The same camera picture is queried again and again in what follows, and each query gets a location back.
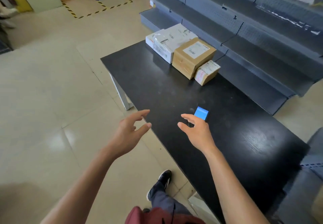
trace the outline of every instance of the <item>black table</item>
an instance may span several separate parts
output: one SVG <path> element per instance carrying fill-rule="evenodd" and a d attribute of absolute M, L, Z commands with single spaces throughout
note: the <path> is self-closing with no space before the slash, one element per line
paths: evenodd
<path fill-rule="evenodd" d="M 211 107 L 208 123 L 216 146 L 263 213 L 299 169 L 309 146 L 221 75 L 200 86 L 141 41 L 103 57 L 103 64 L 147 122 L 208 207 L 224 222 L 203 154 L 177 127 L 197 104 Z"/>

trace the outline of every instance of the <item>pants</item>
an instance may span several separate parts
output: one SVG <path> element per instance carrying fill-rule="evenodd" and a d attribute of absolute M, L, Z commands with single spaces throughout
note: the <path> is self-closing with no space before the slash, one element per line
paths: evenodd
<path fill-rule="evenodd" d="M 153 208 L 160 207 L 171 215 L 173 212 L 174 214 L 192 215 L 184 205 L 166 194 L 164 186 L 160 181 L 152 187 L 150 197 Z"/>

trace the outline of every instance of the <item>metal table leg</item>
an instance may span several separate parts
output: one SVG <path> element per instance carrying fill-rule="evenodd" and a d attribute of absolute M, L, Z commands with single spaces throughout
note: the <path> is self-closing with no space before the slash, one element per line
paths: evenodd
<path fill-rule="evenodd" d="M 123 89 L 121 88 L 121 86 L 118 84 L 118 82 L 115 80 L 115 78 L 111 74 L 110 74 L 110 76 L 111 76 L 111 79 L 114 83 L 115 88 L 117 89 L 117 92 L 119 94 L 119 97 L 122 101 L 122 104 L 123 104 L 125 110 L 131 109 L 133 107 L 133 104 L 128 102 L 126 94 L 123 91 Z"/>

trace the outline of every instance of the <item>tile floor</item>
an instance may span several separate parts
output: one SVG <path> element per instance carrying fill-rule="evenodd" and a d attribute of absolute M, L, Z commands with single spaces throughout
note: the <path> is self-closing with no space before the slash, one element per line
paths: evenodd
<path fill-rule="evenodd" d="M 67 4 L 79 15 L 102 9 L 90 1 Z M 100 58 L 151 33 L 138 14 L 148 8 L 147 0 L 133 0 L 81 19 L 64 7 L 13 19 L 15 51 L 0 56 L 0 223 L 40 222 L 134 111 L 123 109 Z M 307 141 L 323 126 L 322 101 L 320 82 L 275 117 Z M 149 131 L 112 165 L 87 223 L 124 223 L 133 206 L 148 207 L 147 190 L 165 169 L 174 172 L 170 194 L 195 214 L 187 201 L 193 187 Z"/>

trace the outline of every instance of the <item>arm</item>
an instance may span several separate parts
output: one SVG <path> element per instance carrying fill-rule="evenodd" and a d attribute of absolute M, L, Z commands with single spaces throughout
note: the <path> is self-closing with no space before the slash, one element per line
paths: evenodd
<path fill-rule="evenodd" d="M 114 137 L 105 146 L 75 185 L 43 219 L 41 224 L 85 223 L 92 204 L 111 164 L 130 152 L 151 128 L 147 123 L 135 130 L 134 123 L 149 113 L 142 110 L 121 120 Z"/>
<path fill-rule="evenodd" d="M 214 144 L 209 125 L 194 115 L 182 114 L 182 117 L 195 124 L 194 128 L 181 122 L 178 126 L 209 163 L 226 223 L 269 224 Z"/>

